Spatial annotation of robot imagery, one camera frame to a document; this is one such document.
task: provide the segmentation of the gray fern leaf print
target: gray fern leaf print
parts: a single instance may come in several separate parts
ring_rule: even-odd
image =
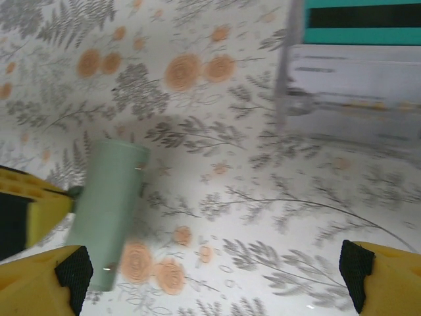
[[[189,207],[187,199],[178,196],[176,203],[169,204],[168,200],[161,195],[160,192],[155,191],[149,194],[147,201],[151,209],[161,211],[162,217],[173,217],[176,215],[185,215],[190,217],[199,218],[199,215],[194,213],[194,209]]]
[[[197,21],[209,7],[213,0],[180,0],[176,7],[177,16],[174,18],[175,27],[182,27]]]
[[[86,292],[85,302],[91,302],[92,305],[96,305],[101,301],[101,296],[103,295],[100,291],[88,290]]]
[[[165,148],[177,148],[184,145],[188,153],[199,153],[203,157],[212,157],[220,153],[222,146],[245,150],[242,142],[247,138],[235,126],[215,121],[206,125],[197,117],[190,116],[178,125],[176,130],[170,123],[160,122],[155,128],[146,131],[146,137],[152,142],[159,142]]]
[[[232,7],[244,9],[256,5],[257,3],[259,3],[259,0],[217,0],[216,10],[230,9]]]
[[[329,215],[332,213],[340,214],[343,219],[341,221],[328,221],[324,226],[318,227],[318,235],[315,238],[314,245],[322,247],[324,243],[334,238],[338,238],[341,234],[350,232],[358,232],[362,230],[381,230],[383,233],[398,240],[402,245],[411,251],[417,252],[411,244],[405,239],[402,239],[394,232],[386,227],[380,226],[369,219],[356,214],[351,207],[352,205],[347,199],[342,198],[334,187],[334,184],[328,183],[327,180],[319,177],[314,177],[312,181],[311,191],[314,196],[318,196],[324,201],[314,201],[311,198],[301,198],[293,193],[289,180],[272,174],[271,180],[273,181],[273,196],[272,197],[259,197],[250,188],[238,188],[233,186],[226,186],[225,193],[228,199],[223,199],[219,192],[207,194],[204,199],[199,202],[199,210],[204,218],[209,221],[215,221],[222,217],[234,208],[240,207],[244,210],[239,219],[243,221],[244,225],[256,224],[263,217],[265,213],[271,211],[278,202],[285,203],[282,214],[273,216],[274,227],[280,234],[287,234],[288,226],[291,220],[296,218],[311,217],[315,212],[319,215]],[[412,190],[407,189],[407,194],[413,201],[410,203],[421,203],[421,199],[415,199],[421,192],[418,188]],[[251,269],[252,264],[246,262],[247,266]]]
[[[117,87],[112,90],[113,100],[118,112],[127,107],[138,120],[149,119],[155,114],[162,114],[168,107],[170,95],[159,89],[159,80],[149,80],[144,64],[130,64],[117,79]]]
[[[57,46],[66,40],[66,49],[76,41],[79,47],[94,28],[98,26],[102,31],[107,19],[113,21],[115,13],[114,0],[68,0],[68,4],[61,0],[37,38]]]
[[[273,247],[260,241],[248,246],[239,240],[224,239],[224,243],[224,251],[232,256],[232,261],[238,269],[257,271],[260,267],[270,268],[272,274],[262,277],[270,281],[268,286],[273,295],[306,294],[314,298],[315,306],[341,311],[349,310],[353,306],[346,286],[333,276],[332,264],[319,255],[312,257],[295,249],[289,250],[287,255],[279,255]]]
[[[256,76],[247,75],[246,79],[249,85],[239,84],[228,88],[228,93],[236,100],[230,105],[230,110],[235,113],[235,119],[246,119],[257,111],[265,111],[271,115],[275,111],[271,73],[264,71]],[[253,93],[255,88],[259,89],[256,95]]]
[[[0,25],[4,32],[18,30],[22,39],[34,35],[43,22],[42,6],[54,0],[5,0],[0,4]]]
[[[81,148],[75,140],[70,153],[69,149],[64,149],[62,163],[55,163],[55,167],[50,170],[46,181],[50,182],[54,186],[64,189],[82,185],[85,180],[90,144],[91,140],[85,131],[83,148]]]
[[[266,307],[259,298],[253,298],[248,300],[242,297],[239,302],[231,304],[230,313],[224,313],[222,311],[222,304],[220,302],[205,303],[202,300],[196,301],[199,311],[195,311],[192,308],[184,309],[180,307],[178,309],[178,316],[268,316]]]
[[[93,122],[95,117],[101,116],[111,120],[116,115],[116,109],[112,105],[108,107],[105,107],[105,105],[90,107],[86,100],[79,105],[68,104],[58,116],[52,112],[42,113],[41,103],[32,101],[27,103],[21,100],[8,101],[5,108],[8,115],[16,116],[17,125],[29,125],[34,128],[42,127],[43,132],[52,127],[68,132],[71,122],[81,127],[86,122]]]
[[[265,117],[266,126],[258,136],[260,153],[249,158],[249,163],[256,171],[270,166],[280,167],[287,159],[296,157],[314,159],[322,151],[322,145],[309,144],[302,136],[280,136],[276,130],[276,116],[265,113]]]
[[[272,36],[265,38],[260,42],[259,49],[269,49],[269,51],[277,51],[284,44],[285,37],[287,35],[286,29],[280,29],[275,31]]]
[[[404,204],[421,203],[421,186],[405,183],[401,172],[385,171],[380,165],[371,165],[364,175],[366,183],[359,191],[368,207],[382,206],[398,211]]]

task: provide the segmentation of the teal stripe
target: teal stripe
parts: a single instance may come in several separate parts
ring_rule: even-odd
[[[364,7],[369,5],[411,5],[420,0],[306,0],[305,8]]]
[[[421,45],[421,28],[307,28],[311,44]]]

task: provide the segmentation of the floral wallpaper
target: floral wallpaper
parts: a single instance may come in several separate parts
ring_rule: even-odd
[[[68,188],[93,140],[152,151],[114,290],[82,315],[355,315],[342,240],[421,252],[419,170],[278,135],[288,7],[0,0],[2,165]]]

